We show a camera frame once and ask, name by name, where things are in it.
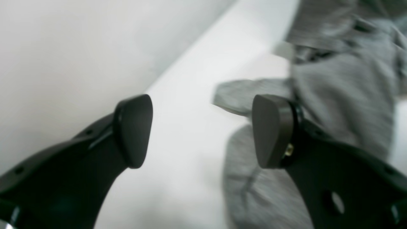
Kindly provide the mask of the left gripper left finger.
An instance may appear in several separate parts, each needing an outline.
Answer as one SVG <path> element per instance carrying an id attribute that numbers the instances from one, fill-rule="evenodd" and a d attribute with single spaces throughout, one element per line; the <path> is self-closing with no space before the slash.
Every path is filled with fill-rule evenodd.
<path id="1" fill-rule="evenodd" d="M 146 158 L 153 105 L 142 94 L 72 139 L 1 176 L 1 223 L 14 229 L 93 229 L 116 178 Z"/>

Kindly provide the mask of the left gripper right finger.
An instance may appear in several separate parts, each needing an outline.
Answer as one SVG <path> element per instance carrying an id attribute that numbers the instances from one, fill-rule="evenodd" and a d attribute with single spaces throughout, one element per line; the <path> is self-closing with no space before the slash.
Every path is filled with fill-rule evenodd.
<path id="1" fill-rule="evenodd" d="M 259 166 L 289 174 L 314 228 L 406 228 L 406 176 L 390 164 L 334 141 L 283 97 L 256 95 L 252 126 Z"/>

